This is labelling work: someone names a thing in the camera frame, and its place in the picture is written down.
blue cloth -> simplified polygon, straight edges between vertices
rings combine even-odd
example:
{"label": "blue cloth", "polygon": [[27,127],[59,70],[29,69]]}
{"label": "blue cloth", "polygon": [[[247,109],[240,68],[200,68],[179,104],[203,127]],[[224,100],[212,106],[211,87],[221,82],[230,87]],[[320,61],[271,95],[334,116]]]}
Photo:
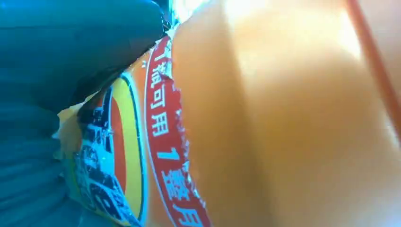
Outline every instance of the blue cloth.
{"label": "blue cloth", "polygon": [[163,34],[149,0],[0,0],[0,227],[102,227],[67,197],[57,113]]}

